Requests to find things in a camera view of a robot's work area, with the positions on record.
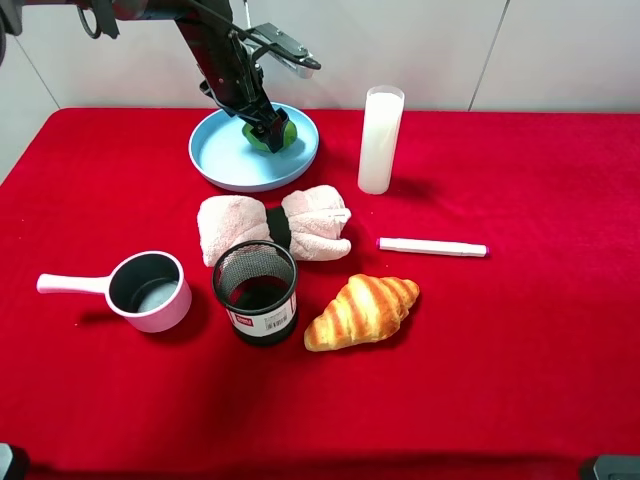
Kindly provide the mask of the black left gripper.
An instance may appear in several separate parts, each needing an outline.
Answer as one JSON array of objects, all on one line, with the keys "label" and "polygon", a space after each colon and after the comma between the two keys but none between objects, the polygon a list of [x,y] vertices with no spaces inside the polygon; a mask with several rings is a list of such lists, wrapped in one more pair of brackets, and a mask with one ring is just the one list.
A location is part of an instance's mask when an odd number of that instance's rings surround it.
[{"label": "black left gripper", "polygon": [[198,66],[204,80],[199,88],[229,116],[237,116],[253,127],[253,135],[268,144],[270,152],[283,151],[283,135],[288,115],[277,114],[263,88],[263,70],[251,64],[248,70],[224,78],[217,73],[206,76],[208,70]]}]

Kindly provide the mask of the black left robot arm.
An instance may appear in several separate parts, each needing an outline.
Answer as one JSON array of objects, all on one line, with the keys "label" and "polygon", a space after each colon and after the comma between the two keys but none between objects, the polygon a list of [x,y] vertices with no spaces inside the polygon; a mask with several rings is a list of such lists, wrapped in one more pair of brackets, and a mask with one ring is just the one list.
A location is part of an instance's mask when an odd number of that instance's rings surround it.
[{"label": "black left robot arm", "polygon": [[288,146],[290,123],[283,109],[272,106],[262,74],[233,24],[227,1],[73,1],[85,33],[93,39],[120,34],[118,21],[171,20],[191,50],[204,81],[201,91],[249,132],[268,151]]}]

